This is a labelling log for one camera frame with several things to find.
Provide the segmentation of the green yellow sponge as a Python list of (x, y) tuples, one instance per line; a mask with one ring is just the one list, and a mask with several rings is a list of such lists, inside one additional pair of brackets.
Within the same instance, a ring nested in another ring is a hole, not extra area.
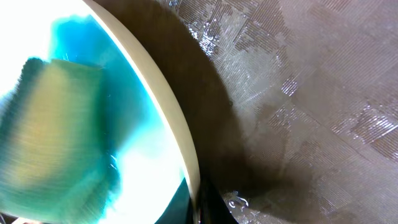
[(1, 119), (1, 211), (47, 223), (97, 223), (118, 185), (102, 69), (31, 58)]

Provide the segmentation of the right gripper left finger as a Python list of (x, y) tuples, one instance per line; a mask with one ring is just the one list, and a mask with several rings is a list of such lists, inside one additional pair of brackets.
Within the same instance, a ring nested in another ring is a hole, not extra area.
[(185, 179), (155, 224), (192, 224), (192, 203)]

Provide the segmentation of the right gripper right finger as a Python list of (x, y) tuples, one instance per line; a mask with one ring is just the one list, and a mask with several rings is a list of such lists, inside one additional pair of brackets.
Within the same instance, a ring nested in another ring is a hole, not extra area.
[(199, 199), (201, 224), (238, 224), (209, 178), (201, 179)]

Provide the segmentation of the white plate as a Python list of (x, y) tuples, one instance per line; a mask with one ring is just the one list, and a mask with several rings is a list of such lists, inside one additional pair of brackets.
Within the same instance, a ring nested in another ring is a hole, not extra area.
[(141, 43), (94, 1), (1, 2), (1, 119), (31, 58), (102, 69), (109, 155), (119, 180), (97, 223), (156, 223), (182, 180), (192, 223), (200, 183), (177, 100)]

